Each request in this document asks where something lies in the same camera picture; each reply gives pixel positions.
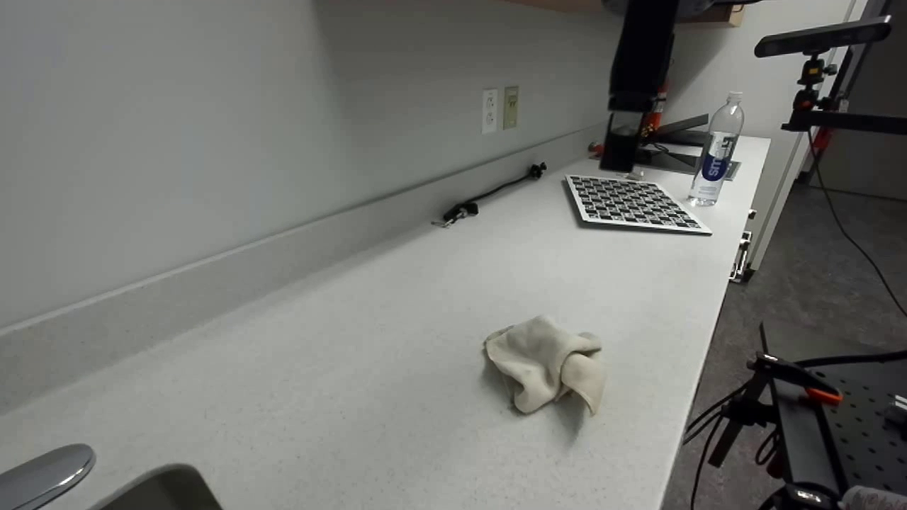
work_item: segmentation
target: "electrical outlet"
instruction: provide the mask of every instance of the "electrical outlet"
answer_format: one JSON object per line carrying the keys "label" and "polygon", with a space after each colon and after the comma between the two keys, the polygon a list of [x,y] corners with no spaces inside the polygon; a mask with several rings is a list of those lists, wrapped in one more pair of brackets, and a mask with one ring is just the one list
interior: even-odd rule
{"label": "electrical outlet", "polygon": [[481,90],[481,133],[502,128],[502,90]]}
{"label": "electrical outlet", "polygon": [[519,128],[519,84],[505,89],[505,130]]}

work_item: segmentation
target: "floor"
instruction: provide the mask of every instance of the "floor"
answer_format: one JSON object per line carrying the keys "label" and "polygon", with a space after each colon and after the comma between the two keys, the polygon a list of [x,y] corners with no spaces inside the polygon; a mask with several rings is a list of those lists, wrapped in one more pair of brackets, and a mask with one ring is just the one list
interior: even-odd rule
{"label": "floor", "polygon": [[[876,259],[907,307],[907,202],[831,195],[849,235]],[[819,191],[794,191],[763,269],[730,286],[703,369],[693,414],[747,380],[764,324],[770,352],[795,361],[907,348],[907,318],[869,263],[842,239]],[[727,463],[703,470],[696,510],[760,507],[778,481],[753,451],[768,430],[743,430]],[[685,510],[703,439],[676,457],[663,510]]]}

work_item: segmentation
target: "white countertop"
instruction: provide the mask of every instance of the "white countertop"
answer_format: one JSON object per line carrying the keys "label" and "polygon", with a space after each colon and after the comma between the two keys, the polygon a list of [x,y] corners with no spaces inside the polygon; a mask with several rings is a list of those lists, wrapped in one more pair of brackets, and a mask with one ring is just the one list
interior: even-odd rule
{"label": "white countertop", "polygon": [[[0,417],[0,470],[88,441],[53,510],[169,463],[226,510],[655,510],[764,154],[739,142],[710,239],[577,226],[560,182],[594,161],[550,172]],[[516,417],[483,373],[481,339],[534,315],[603,344],[600,417]]]}

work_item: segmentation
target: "plastic bottle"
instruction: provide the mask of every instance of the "plastic bottle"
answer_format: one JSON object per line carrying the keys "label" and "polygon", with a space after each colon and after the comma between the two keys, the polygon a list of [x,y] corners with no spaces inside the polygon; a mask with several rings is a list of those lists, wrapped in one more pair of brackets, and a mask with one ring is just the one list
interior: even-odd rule
{"label": "plastic bottle", "polygon": [[688,193],[693,208],[716,203],[720,188],[730,167],[730,157],[746,121],[746,110],[739,101],[743,101],[743,94],[730,94],[727,101],[716,108],[710,117],[710,125],[707,125],[710,142],[703,151],[700,172],[692,182],[692,193]]}

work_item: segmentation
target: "faucet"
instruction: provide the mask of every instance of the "faucet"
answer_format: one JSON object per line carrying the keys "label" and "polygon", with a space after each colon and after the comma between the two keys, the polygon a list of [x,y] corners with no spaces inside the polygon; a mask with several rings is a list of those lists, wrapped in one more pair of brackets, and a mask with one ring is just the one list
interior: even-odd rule
{"label": "faucet", "polygon": [[38,510],[74,491],[92,467],[88,444],[65,444],[0,474],[0,510]]}

